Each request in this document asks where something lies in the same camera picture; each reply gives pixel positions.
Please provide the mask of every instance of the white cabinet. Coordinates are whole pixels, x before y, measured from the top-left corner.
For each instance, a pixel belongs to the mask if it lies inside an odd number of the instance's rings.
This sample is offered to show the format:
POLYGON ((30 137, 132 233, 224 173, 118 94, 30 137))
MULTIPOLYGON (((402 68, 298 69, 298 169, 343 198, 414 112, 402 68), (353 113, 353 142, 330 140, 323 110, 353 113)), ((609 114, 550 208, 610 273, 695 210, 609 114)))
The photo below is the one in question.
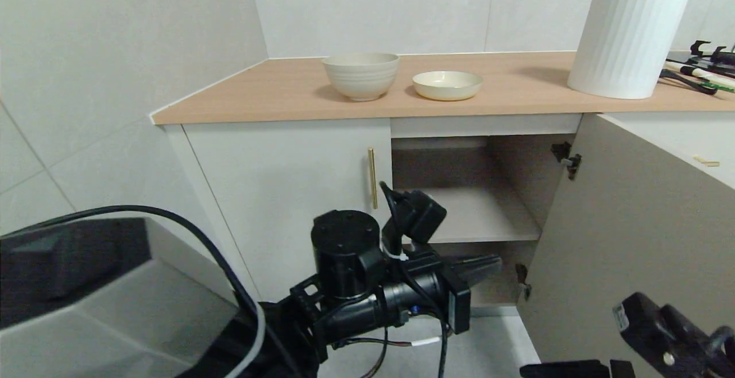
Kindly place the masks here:
POLYGON ((712 143, 735 118, 656 129, 645 114, 586 114, 578 130, 559 118, 536 132, 505 129, 499 117, 184 128, 263 300, 315 273, 315 216, 363 210, 385 223, 382 197, 372 208, 373 148, 376 181, 426 189, 447 207, 431 242, 439 253, 503 257, 502 273, 473 287, 475 314, 515 311, 523 265, 532 289, 518 311, 542 360, 632 360, 653 376, 620 338, 615 304, 641 291, 706 331, 735 319, 732 143, 712 143), (550 150, 564 141, 582 156, 573 181, 550 150))
POLYGON ((387 118, 184 126, 237 249, 263 300, 315 273, 310 232, 329 210, 373 210, 376 180, 392 185, 387 118))
POLYGON ((735 320, 735 189, 604 115, 588 114, 531 263, 522 315, 541 360, 630 360, 612 307, 633 292, 705 331, 735 320))

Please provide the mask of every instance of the bowl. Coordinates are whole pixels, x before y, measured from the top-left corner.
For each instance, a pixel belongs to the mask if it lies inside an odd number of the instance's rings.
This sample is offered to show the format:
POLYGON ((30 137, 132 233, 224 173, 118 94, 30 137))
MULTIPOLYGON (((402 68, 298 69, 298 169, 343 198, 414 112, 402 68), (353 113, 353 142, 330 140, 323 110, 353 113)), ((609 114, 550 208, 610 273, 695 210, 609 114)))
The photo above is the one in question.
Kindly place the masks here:
POLYGON ((480 90, 482 77, 456 70, 435 70, 415 75, 418 95, 438 101, 460 101, 472 98, 480 90))
POLYGON ((391 53, 344 53, 323 59, 329 82, 352 101, 372 101, 388 92, 399 71, 391 53))

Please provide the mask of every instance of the white label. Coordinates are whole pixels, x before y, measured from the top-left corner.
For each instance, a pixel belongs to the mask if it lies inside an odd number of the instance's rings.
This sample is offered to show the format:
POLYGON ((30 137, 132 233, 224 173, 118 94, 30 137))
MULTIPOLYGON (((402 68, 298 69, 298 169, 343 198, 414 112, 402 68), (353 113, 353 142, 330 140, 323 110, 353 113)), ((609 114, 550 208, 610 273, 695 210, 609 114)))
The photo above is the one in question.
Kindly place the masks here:
POLYGON ((615 321, 617 322, 617 328, 619 331, 624 331, 630 326, 628 316, 625 315, 625 307, 622 304, 617 305, 612 312, 615 315, 615 321))
POLYGON ((454 307, 457 305, 455 302, 456 297, 452 292, 449 293, 449 326, 454 330, 454 307))

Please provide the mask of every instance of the white vase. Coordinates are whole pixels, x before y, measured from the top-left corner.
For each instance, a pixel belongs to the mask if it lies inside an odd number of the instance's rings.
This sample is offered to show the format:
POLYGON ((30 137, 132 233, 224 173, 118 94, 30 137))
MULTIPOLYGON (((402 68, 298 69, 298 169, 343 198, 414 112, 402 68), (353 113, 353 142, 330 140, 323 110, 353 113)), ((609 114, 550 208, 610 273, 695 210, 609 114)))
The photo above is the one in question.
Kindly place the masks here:
POLYGON ((653 94, 688 0, 593 0, 567 84, 610 98, 653 94))

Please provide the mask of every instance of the cabinet hinge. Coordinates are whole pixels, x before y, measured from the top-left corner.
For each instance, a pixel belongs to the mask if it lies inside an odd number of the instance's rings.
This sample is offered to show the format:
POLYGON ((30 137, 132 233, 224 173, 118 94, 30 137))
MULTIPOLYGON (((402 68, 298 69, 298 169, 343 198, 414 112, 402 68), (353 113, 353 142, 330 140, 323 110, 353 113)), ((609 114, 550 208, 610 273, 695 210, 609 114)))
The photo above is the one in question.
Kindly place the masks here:
POLYGON ((515 274, 518 276, 518 290, 520 291, 520 296, 522 296, 523 299, 528 300, 528 298, 531 297, 531 290, 533 289, 530 284, 525 282, 525 278, 528 277, 528 268, 526 268, 525 265, 516 263, 515 274))
POLYGON ((567 173, 570 180, 574 180, 577 177, 577 171, 579 171, 579 165, 582 163, 581 155, 572 154, 572 145, 569 142, 563 144, 551 144, 551 153, 554 154, 556 160, 567 168, 567 173))

